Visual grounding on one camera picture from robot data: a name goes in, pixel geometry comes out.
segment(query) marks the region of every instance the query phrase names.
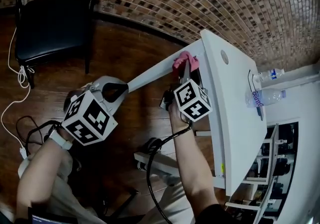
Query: wooden floor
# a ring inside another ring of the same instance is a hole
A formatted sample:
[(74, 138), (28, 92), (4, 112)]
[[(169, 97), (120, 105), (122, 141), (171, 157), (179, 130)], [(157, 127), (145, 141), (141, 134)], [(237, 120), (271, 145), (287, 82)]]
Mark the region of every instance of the wooden floor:
[[(0, 24), (2, 112), (11, 101), (23, 99), (27, 90), (19, 87), (17, 75), (7, 66), (10, 40), (15, 30), (14, 17), (2, 16)], [(4, 116), (4, 123), (16, 134), (15, 123), (25, 115), (32, 116), (38, 125), (52, 119), (61, 120), (64, 117), (64, 99), (70, 90), (103, 75), (129, 82), (181, 48), (132, 28), (96, 21), (90, 73), (85, 75), (82, 59), (51, 62), (36, 67), (35, 88), (25, 102), (10, 107)], [(18, 70), (14, 47), (10, 63)], [(154, 206), (148, 193), (146, 173), (136, 169), (133, 153), (149, 138), (171, 134), (168, 113), (158, 106), (164, 90), (172, 82), (170, 74), (130, 93), (114, 116), (118, 126), (104, 142), (72, 147), (72, 154), (81, 162), (82, 170), (71, 177), (70, 185), (76, 196), (85, 199), (85, 204), (97, 202), (103, 191), (109, 198), (110, 206), (116, 208), (129, 196), (128, 189), (135, 188), (140, 192), (136, 199), (139, 203), (130, 205), (129, 214), (144, 214)], [(19, 125), (23, 135), (32, 128), (33, 124), (28, 120)], [(0, 131), (0, 200), (14, 208), (19, 181), (17, 170), (22, 158), (19, 143), (2, 126)], [(39, 140), (39, 134), (35, 134), (34, 139)], [(211, 138), (201, 138), (198, 142), (213, 168)], [(168, 145), (164, 153), (174, 155), (174, 148)], [(156, 196), (160, 198), (166, 186), (157, 177), (152, 180)], [(221, 202), (225, 199), (223, 192), (218, 197)]]

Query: person's left arm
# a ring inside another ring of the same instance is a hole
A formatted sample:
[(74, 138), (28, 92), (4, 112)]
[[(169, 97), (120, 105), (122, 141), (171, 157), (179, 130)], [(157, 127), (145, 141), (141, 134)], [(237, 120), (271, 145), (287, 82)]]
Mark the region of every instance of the person's left arm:
[[(59, 134), (65, 139), (68, 137), (63, 129), (59, 129)], [(29, 207), (49, 200), (63, 153), (61, 146), (48, 139), (35, 154), (18, 185), (16, 219), (28, 219)]]

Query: pink cloth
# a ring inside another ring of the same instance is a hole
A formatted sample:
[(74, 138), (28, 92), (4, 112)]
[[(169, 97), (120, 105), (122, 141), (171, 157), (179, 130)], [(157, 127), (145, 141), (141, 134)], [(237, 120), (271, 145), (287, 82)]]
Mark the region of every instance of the pink cloth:
[(192, 57), (192, 55), (190, 54), (190, 52), (188, 51), (183, 51), (180, 53), (180, 56), (179, 58), (176, 58), (174, 60), (174, 63), (173, 63), (173, 71), (177, 70), (179, 68), (179, 66), (182, 64), (182, 63), (185, 63), (186, 60), (189, 59), (189, 62), (190, 62), (190, 71), (195, 71), (196, 69), (199, 68), (199, 61), (196, 57)]

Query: person's arm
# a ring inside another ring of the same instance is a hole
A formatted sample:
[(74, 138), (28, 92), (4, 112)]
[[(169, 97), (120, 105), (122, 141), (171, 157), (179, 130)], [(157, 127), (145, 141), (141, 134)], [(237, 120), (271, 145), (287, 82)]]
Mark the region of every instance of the person's arm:
[[(68, 134), (59, 130), (65, 139)], [(17, 189), (16, 219), (28, 219), (28, 207), (45, 204), (52, 193), (64, 150), (48, 139), (24, 171)]]
[[(188, 127), (180, 118), (177, 104), (169, 107), (172, 132), (176, 133)], [(218, 204), (213, 186), (210, 167), (198, 148), (192, 130), (174, 139), (176, 160), (185, 195), (197, 217), (207, 207)]]

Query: bottle label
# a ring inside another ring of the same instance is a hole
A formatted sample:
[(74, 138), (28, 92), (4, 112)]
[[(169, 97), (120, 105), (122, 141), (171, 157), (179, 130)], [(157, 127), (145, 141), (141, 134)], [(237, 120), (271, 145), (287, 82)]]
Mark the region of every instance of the bottle label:
[(261, 95), (259, 94), (258, 91), (253, 91), (253, 92), (252, 92), (252, 97), (253, 97), (253, 100), (254, 100), (255, 105), (256, 105), (257, 107), (262, 107), (262, 106), (264, 106), (264, 104), (260, 101)]
[(270, 70), (271, 74), (271, 79), (277, 79), (277, 73), (276, 73), (276, 70), (275, 69), (271, 69)]

